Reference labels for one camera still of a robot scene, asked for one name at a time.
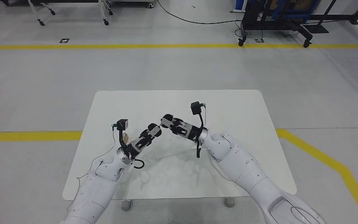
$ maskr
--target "tabletop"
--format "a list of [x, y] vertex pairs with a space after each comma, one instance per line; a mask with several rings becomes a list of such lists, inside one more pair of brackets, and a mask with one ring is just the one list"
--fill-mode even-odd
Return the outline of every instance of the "tabletop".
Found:
[[[129, 140], [136, 139], [150, 123], [160, 124], [165, 114], [196, 126], [192, 102], [206, 103], [206, 127], [212, 133], [227, 132], [258, 159], [266, 175], [282, 190], [297, 191], [276, 130], [261, 93], [257, 90], [152, 90], [99, 91], [92, 103], [76, 155], [63, 190], [63, 198], [72, 200], [78, 188], [76, 177], [82, 176], [91, 161], [114, 144], [111, 124], [128, 119], [125, 131]], [[115, 130], [115, 148], [119, 148]], [[112, 199], [242, 197], [248, 194], [225, 180], [213, 167], [206, 150], [196, 158], [191, 141], [162, 128], [137, 158], [145, 162], [143, 169], [127, 172]]]

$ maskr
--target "table leg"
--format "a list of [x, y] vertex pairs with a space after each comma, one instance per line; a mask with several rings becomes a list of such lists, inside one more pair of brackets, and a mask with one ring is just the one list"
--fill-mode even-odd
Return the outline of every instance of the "table leg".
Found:
[[235, 206], [235, 200], [232, 197], [224, 198], [224, 204], [228, 208], [232, 208]]
[[122, 200], [122, 210], [125, 212], [129, 211], [132, 207], [132, 202], [133, 200]]

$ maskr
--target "robot forearm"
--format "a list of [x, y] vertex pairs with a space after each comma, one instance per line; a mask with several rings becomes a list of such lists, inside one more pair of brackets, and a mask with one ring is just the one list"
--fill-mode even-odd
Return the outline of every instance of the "robot forearm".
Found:
[[125, 145], [121, 139], [121, 131], [126, 129], [126, 124], [120, 131], [121, 148], [110, 160], [97, 161], [89, 172], [87, 179], [78, 189], [73, 203], [61, 224], [94, 224], [108, 207], [116, 192], [118, 182], [131, 165], [132, 160], [141, 151], [151, 144], [155, 137], [161, 135], [161, 129], [155, 124], [148, 126], [139, 138]]
[[[207, 148], [230, 180], [258, 204], [267, 224], [325, 223], [317, 212], [298, 197], [274, 184], [262, 171], [258, 161], [229, 134], [211, 134], [206, 128], [199, 132], [198, 127], [192, 128], [191, 124], [168, 114], [162, 118], [162, 126]], [[186, 133], [197, 133], [197, 136]]]

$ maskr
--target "caster wheel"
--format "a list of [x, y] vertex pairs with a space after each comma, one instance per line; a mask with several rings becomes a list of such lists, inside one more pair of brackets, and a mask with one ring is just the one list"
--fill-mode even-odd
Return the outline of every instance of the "caster wheel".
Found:
[[154, 5], [151, 3], [151, 4], [148, 4], [147, 6], [146, 6], [146, 8], [154, 8]]
[[310, 42], [307, 41], [307, 40], [305, 40], [305, 41], [304, 41], [304, 44], [303, 44], [303, 47], [304, 47], [304, 48], [308, 48], [309, 45], [310, 45]]

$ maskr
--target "floor marking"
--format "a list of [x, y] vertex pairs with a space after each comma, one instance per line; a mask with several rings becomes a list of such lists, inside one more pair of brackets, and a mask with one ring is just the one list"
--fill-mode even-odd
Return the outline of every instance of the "floor marking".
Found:
[[0, 142], [78, 141], [82, 131], [74, 132], [0, 132]]
[[324, 154], [319, 149], [311, 146], [307, 142], [304, 142], [302, 139], [298, 138], [297, 136], [291, 134], [287, 130], [284, 129], [277, 129], [277, 136], [279, 138], [284, 138], [288, 142], [294, 144], [295, 146], [299, 147], [301, 150], [305, 151], [306, 153], [310, 154], [317, 160], [321, 161], [322, 163], [326, 164], [330, 168], [336, 170], [342, 177], [343, 181], [345, 182], [348, 190], [351, 192], [354, 200], [358, 204], [358, 183], [354, 179], [353, 174], [346, 167], [344, 164], [338, 162], [337, 160], [333, 159], [329, 155]]
[[[284, 138], [291, 144], [297, 146], [301, 150], [310, 154], [317, 160], [336, 170], [343, 178], [353, 199], [358, 204], [358, 183], [354, 179], [353, 174], [344, 164], [324, 154], [319, 149], [311, 146], [302, 139], [291, 134], [287, 130], [277, 129], [277, 136]], [[71, 132], [0, 132], [0, 142], [27, 142], [27, 141], [79, 141], [82, 131]]]
[[[0, 45], [0, 50], [55, 50], [55, 49], [168, 49], [168, 48], [299, 48], [301, 44], [89, 44], [89, 45]], [[312, 44], [309, 48], [357, 49], [358, 44]]]

